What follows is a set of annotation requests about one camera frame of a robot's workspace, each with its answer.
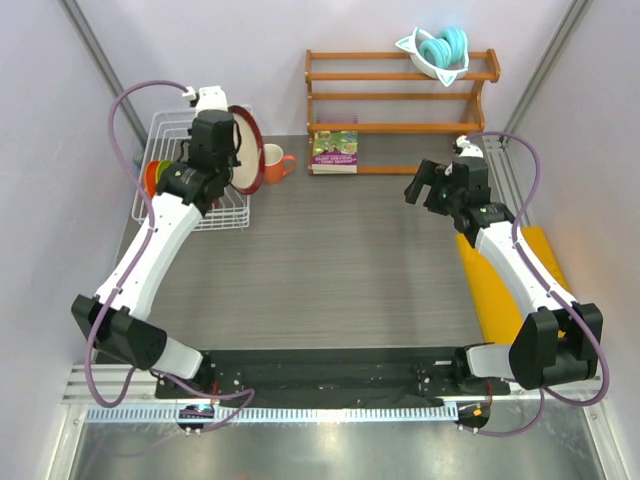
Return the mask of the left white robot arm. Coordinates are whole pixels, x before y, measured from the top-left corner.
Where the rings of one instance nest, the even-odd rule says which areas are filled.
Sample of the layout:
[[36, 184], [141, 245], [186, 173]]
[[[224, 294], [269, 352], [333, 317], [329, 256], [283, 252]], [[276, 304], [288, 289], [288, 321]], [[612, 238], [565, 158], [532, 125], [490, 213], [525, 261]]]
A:
[[203, 354], [147, 319], [184, 241], [229, 184], [240, 141], [230, 112], [199, 112], [187, 162], [162, 171], [148, 215], [116, 269], [93, 297], [79, 295], [71, 307], [90, 349], [140, 370], [177, 376], [179, 388], [193, 399], [205, 397], [213, 385]]

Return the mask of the large red cream plate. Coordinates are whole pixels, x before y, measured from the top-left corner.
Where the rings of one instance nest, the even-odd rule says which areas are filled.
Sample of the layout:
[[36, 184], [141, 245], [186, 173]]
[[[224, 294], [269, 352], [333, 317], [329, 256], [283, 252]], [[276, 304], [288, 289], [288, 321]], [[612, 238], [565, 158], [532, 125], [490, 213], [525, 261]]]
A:
[[241, 194], [252, 195], [264, 181], [265, 156], [264, 141], [253, 115], [244, 107], [231, 105], [229, 112], [239, 127], [241, 145], [237, 152], [240, 166], [233, 169], [231, 186]]

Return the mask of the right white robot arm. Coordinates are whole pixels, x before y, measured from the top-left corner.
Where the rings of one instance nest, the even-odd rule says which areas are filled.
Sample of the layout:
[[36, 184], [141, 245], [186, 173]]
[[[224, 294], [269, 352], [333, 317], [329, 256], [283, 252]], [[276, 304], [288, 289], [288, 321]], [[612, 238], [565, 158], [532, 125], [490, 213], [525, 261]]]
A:
[[508, 207], [491, 199], [484, 160], [460, 157], [445, 166], [420, 163], [404, 191], [409, 204], [429, 189], [423, 205], [452, 218], [467, 244], [494, 269], [515, 300], [523, 323], [510, 345], [467, 346], [451, 371], [457, 391], [472, 395], [488, 377], [526, 389], [591, 379], [599, 359], [603, 318], [595, 304], [581, 304], [544, 268], [515, 226]]

